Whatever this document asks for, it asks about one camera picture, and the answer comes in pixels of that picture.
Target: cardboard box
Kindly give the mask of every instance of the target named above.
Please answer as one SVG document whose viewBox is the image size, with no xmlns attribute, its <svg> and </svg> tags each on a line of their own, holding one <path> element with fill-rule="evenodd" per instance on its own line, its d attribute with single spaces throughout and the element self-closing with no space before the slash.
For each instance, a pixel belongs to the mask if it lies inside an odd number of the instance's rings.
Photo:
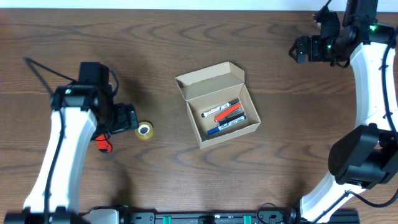
<svg viewBox="0 0 398 224">
<path fill-rule="evenodd" d="M 244 84 L 244 71 L 225 62 L 175 78 L 178 89 L 187 103 L 187 112 L 197 137 L 200 149 L 227 141 L 257 129 L 261 121 Z M 201 114 L 223 103 L 239 98 L 246 120 L 220 132 L 207 135 L 207 131 L 217 127 L 214 117 Z"/>
</svg>

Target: roll of tape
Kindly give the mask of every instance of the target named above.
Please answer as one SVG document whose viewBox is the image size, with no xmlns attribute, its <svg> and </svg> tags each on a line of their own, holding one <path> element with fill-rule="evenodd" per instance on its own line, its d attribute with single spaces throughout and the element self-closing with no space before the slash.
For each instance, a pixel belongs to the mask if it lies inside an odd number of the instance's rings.
<svg viewBox="0 0 398 224">
<path fill-rule="evenodd" d="M 139 123 L 139 127 L 136 129 L 137 137 L 141 139 L 149 139 L 154 134 L 154 127 L 147 122 L 143 121 Z"/>
</svg>

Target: wooden tabletop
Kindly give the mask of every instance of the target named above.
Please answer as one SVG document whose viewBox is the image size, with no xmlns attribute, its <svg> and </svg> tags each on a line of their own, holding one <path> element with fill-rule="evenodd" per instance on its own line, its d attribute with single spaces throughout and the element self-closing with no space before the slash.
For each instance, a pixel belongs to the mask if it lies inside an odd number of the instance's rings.
<svg viewBox="0 0 398 224">
<path fill-rule="evenodd" d="M 396 13 L 378 18 L 398 25 Z M 312 12 L 1 9 L 0 220 L 22 208 L 50 134 L 49 96 L 23 56 L 74 78 L 80 62 L 109 66 L 119 77 L 118 101 L 154 124 L 146 141 L 134 131 L 113 136 L 110 154 L 90 144 L 81 211 L 115 203 L 159 212 L 292 205 L 328 172 L 331 145 L 356 115 L 351 68 L 299 65 L 287 54 L 296 36 L 318 32 Z M 226 61 L 246 72 L 262 123 L 201 150 L 174 77 Z M 53 88 L 67 84 L 44 75 Z M 397 184 L 363 195 L 382 203 Z M 398 222 L 398 203 L 377 209 L 353 198 L 345 207 L 358 209 L 362 223 Z"/>
</svg>

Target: box lid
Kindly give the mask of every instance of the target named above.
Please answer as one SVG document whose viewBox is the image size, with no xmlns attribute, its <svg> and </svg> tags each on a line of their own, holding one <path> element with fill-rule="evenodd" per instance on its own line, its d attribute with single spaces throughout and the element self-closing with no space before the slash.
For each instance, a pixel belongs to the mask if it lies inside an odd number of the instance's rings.
<svg viewBox="0 0 398 224">
<path fill-rule="evenodd" d="M 231 62 L 180 75 L 175 78 L 185 101 L 244 83 L 244 71 Z"/>
</svg>

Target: white background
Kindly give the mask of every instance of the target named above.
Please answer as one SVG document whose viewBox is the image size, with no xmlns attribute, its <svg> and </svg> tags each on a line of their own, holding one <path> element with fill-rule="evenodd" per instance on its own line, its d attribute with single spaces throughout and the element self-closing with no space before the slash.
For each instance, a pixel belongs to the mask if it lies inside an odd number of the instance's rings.
<svg viewBox="0 0 398 224">
<path fill-rule="evenodd" d="M 0 7 L 60 9 L 199 9 L 317 11 L 327 0 L 0 0 Z M 344 11 L 347 0 L 332 0 Z M 378 12 L 398 12 L 398 0 L 379 0 Z"/>
</svg>

